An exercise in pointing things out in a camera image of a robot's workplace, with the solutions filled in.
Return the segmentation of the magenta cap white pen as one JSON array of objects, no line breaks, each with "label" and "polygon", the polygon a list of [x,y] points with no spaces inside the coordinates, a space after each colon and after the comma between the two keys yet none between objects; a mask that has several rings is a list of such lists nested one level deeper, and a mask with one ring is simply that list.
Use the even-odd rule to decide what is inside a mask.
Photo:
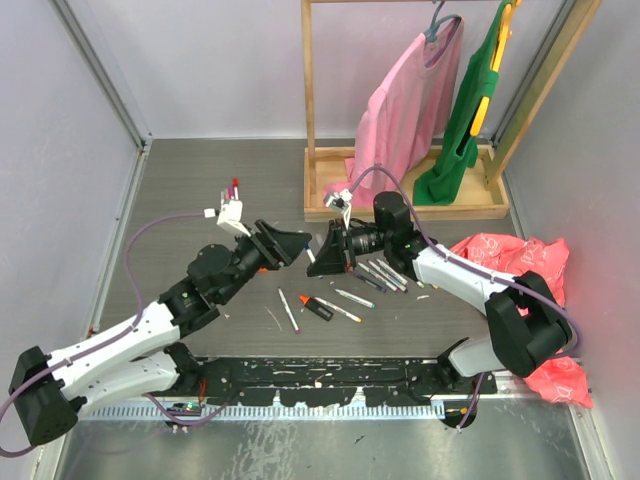
[{"label": "magenta cap white pen", "polygon": [[293,314],[293,312],[292,312],[292,310],[291,310],[291,308],[289,306],[289,303],[288,303],[288,301],[286,299],[286,296],[284,295],[283,290],[280,287],[278,287],[277,288],[277,292],[279,294],[279,297],[280,297],[280,300],[282,302],[283,308],[284,308],[284,310],[285,310],[285,312],[286,312],[286,314],[287,314],[287,316],[288,316],[288,318],[290,320],[290,323],[292,325],[292,328],[293,328],[294,332],[296,334],[300,334],[301,333],[300,327],[299,327],[299,325],[298,325],[298,323],[297,323],[297,321],[296,321],[296,319],[294,317],[294,314]]}]

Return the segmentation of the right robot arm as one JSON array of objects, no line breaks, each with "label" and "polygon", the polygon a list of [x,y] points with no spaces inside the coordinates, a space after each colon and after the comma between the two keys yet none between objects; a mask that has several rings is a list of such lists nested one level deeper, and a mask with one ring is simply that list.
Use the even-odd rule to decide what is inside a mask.
[{"label": "right robot arm", "polygon": [[359,256],[380,252],[387,263],[385,275],[437,285],[476,308],[488,322],[488,335],[464,338],[437,358],[436,375],[447,392],[462,393],[475,376],[495,370],[526,378],[572,341],[564,309],[541,275],[527,271],[514,276],[452,253],[422,234],[397,192],[375,197],[371,222],[352,217],[351,199],[349,190],[326,195],[326,206],[340,217],[330,221],[307,274],[352,272],[361,265]]}]

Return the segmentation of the purple cap white marker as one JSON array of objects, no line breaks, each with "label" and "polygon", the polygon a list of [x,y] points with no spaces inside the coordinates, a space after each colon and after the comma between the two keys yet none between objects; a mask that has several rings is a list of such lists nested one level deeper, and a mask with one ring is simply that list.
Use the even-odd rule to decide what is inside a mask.
[{"label": "purple cap white marker", "polygon": [[386,277],[384,277],[383,275],[381,275],[380,273],[378,273],[375,270],[372,270],[369,266],[367,266],[364,263],[359,263],[358,267],[365,271],[366,273],[370,274],[371,276],[373,276],[374,278],[376,278],[377,280],[379,280],[382,284],[384,284],[387,288],[389,288],[390,290],[396,292],[398,290],[398,286],[393,283],[392,281],[388,280]]}]

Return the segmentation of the dark purple pen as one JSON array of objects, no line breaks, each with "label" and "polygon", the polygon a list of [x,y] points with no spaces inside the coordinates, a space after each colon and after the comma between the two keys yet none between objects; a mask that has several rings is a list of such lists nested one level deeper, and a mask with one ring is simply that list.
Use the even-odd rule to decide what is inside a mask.
[{"label": "dark purple pen", "polygon": [[366,277],[365,275],[363,275],[363,274],[361,274],[361,273],[359,273],[359,272],[357,272],[357,271],[352,271],[351,273],[352,273],[352,275],[353,275],[353,276],[355,276],[357,279],[359,279],[360,281],[364,282],[364,283],[365,283],[365,284],[367,284],[368,286],[370,286],[370,287],[372,287],[372,288],[376,289],[377,291],[380,291],[380,292],[382,292],[382,293],[387,293],[387,292],[388,292],[388,289],[387,289],[385,286],[380,285],[379,283],[377,283],[377,282],[375,282],[375,281],[373,281],[373,280],[369,279],[369,278],[368,278],[368,277]]}]

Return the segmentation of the white pen teal tip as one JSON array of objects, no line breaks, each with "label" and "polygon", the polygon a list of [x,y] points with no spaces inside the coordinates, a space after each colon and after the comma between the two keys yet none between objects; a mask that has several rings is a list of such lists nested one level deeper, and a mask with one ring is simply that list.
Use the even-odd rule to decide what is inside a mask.
[{"label": "white pen teal tip", "polygon": [[360,297],[358,295],[352,294],[352,293],[350,293],[348,291],[345,291],[343,289],[336,288],[335,292],[338,295],[340,295],[340,296],[342,296],[342,297],[344,297],[344,298],[346,298],[346,299],[348,299],[348,300],[350,300],[352,302],[355,302],[355,303],[357,303],[359,305],[365,306],[365,307],[367,307],[369,309],[374,309],[376,307],[376,304],[374,302],[366,300],[366,299],[364,299],[364,298],[362,298],[362,297]]}]

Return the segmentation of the yellow cap white marker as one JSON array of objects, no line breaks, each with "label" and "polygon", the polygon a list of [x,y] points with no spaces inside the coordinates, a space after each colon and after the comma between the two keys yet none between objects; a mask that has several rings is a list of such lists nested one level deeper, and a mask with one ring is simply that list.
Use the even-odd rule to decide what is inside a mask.
[{"label": "yellow cap white marker", "polygon": [[330,308],[331,310],[333,310],[333,311],[335,311],[335,312],[337,312],[337,313],[349,318],[350,320],[352,320],[352,321],[354,321],[356,323],[361,323],[362,322],[362,319],[359,316],[357,316],[357,315],[345,310],[344,308],[342,308],[342,307],[340,307],[340,306],[338,306],[338,305],[336,305],[334,303],[331,303],[331,302],[329,302],[329,301],[327,301],[325,299],[322,299],[320,297],[315,297],[315,299],[320,304],[322,304],[323,306],[326,306],[326,307]]}]

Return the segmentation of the orange black highlighter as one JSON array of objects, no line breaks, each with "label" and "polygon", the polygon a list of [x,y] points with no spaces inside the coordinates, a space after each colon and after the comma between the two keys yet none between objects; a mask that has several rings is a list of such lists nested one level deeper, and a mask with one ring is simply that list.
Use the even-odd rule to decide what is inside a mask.
[{"label": "orange black highlighter", "polygon": [[302,302],[304,308],[312,312],[317,317],[326,322],[332,320],[334,316],[333,312],[329,308],[324,306],[321,302],[319,302],[316,298],[306,295],[300,295],[299,299]]}]

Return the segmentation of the blue band white pen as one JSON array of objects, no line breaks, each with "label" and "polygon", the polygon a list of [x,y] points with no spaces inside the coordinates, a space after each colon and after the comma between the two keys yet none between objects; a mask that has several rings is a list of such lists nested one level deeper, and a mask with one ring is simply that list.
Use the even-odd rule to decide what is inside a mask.
[{"label": "blue band white pen", "polygon": [[316,261],[316,258],[309,244],[305,245],[305,252],[310,260],[310,264],[313,264]]}]

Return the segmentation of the blue cap white marker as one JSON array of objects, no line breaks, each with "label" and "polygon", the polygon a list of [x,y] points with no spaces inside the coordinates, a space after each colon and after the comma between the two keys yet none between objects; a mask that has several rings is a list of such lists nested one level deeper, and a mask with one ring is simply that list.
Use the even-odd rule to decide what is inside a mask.
[{"label": "blue cap white marker", "polygon": [[381,275],[388,278],[392,283],[396,285],[396,287],[404,293],[408,292],[408,288],[406,287],[407,281],[399,276],[397,273],[393,273],[391,268],[385,267],[382,263],[377,260],[372,261],[369,260],[368,263],[376,269]]}]

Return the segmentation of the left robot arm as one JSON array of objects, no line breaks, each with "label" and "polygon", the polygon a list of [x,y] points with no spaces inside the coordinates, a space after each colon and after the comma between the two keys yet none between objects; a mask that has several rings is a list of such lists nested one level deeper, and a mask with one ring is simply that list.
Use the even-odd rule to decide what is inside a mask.
[{"label": "left robot arm", "polygon": [[9,398],[31,448],[69,432],[78,420],[112,402],[172,390],[194,393],[198,364],[183,338],[220,315],[260,270],[291,265],[311,240],[307,232],[282,231],[263,220],[254,228],[231,224],[236,245],[203,247],[186,276],[135,315],[69,347],[44,352],[33,346],[17,359]]}]

